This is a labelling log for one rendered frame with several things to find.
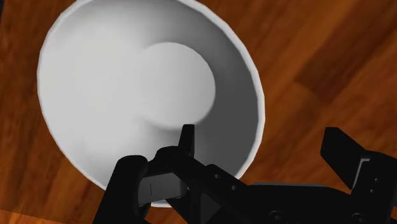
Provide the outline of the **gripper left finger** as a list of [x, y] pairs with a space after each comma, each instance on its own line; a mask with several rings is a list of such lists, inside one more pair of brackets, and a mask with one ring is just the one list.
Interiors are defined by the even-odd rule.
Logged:
[[214, 164], [194, 159], [195, 127], [151, 161], [117, 161], [92, 224], [150, 224], [151, 203], [166, 200], [187, 224], [257, 224], [250, 187]]

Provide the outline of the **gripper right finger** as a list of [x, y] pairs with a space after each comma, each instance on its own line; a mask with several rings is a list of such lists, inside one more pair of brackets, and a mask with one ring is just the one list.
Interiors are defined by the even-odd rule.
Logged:
[[351, 224], [397, 224], [397, 158], [364, 149], [337, 127], [325, 128], [321, 156], [351, 190]]

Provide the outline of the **white bowl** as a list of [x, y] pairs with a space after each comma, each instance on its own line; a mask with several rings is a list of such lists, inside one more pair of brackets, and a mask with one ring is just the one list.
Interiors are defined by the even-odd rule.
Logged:
[[195, 159], [236, 178], [262, 140], [258, 70], [196, 0], [75, 0], [46, 35], [37, 83], [57, 146], [100, 188], [120, 158], [152, 159], [185, 124], [195, 126]]

